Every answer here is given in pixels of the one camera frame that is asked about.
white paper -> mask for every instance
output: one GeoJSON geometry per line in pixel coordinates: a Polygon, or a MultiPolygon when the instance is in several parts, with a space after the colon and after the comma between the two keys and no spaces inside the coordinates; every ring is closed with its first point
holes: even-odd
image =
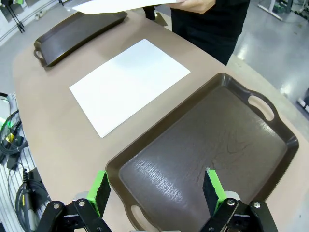
{"type": "Polygon", "coordinates": [[[116,13],[144,6],[176,3],[184,0],[93,0],[73,7],[87,15],[100,13],[116,13]]]}
{"type": "Polygon", "coordinates": [[[70,87],[101,138],[190,73],[144,39],[70,87]]]}

concrete floor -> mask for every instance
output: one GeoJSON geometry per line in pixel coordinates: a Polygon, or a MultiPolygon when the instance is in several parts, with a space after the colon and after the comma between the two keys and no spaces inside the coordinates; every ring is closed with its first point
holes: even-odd
{"type": "MultiPolygon", "coordinates": [[[[250,4],[234,54],[294,103],[309,87],[306,76],[309,24],[293,13],[286,19],[287,22],[280,22],[256,5],[254,1],[250,4]]],[[[160,7],[159,10],[169,14],[167,8],[160,7]]],[[[14,92],[12,62],[15,56],[27,46],[33,46],[35,39],[68,16],[70,13],[59,5],[38,22],[27,25],[24,34],[16,33],[0,47],[0,92],[14,92]]],[[[307,231],[308,209],[309,195],[287,231],[307,231]]]]}

bolt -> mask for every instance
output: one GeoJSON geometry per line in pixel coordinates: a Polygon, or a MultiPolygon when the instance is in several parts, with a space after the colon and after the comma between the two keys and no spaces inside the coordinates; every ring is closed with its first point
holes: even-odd
{"type": "Polygon", "coordinates": [[[84,202],[84,201],[80,201],[80,202],[78,203],[78,205],[79,205],[79,206],[84,206],[84,205],[85,205],[85,202],[84,202]]]}
{"type": "Polygon", "coordinates": [[[58,209],[60,205],[58,203],[54,204],[54,209],[58,209]]]}
{"type": "Polygon", "coordinates": [[[233,205],[235,205],[235,202],[233,200],[227,200],[227,204],[229,206],[233,206],[233,205]]]}
{"type": "Polygon", "coordinates": [[[255,202],[253,205],[254,205],[255,208],[260,208],[261,207],[259,202],[255,202]]]}

white paper held in hand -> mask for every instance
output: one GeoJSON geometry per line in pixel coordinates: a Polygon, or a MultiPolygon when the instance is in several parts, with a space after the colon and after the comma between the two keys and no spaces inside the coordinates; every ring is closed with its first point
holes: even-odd
{"type": "Polygon", "coordinates": [[[74,6],[73,9],[87,15],[93,15],[101,13],[116,13],[144,6],[177,3],[182,1],[184,0],[93,0],[74,6]]]}
{"type": "Polygon", "coordinates": [[[190,73],[144,39],[70,87],[101,138],[190,73]]]}

black shirt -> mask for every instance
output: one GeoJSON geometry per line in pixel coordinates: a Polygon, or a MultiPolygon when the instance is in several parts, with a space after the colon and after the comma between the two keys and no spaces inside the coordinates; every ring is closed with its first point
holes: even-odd
{"type": "Polygon", "coordinates": [[[208,33],[236,37],[241,34],[250,0],[216,0],[216,4],[204,14],[172,9],[184,24],[208,33]]]}

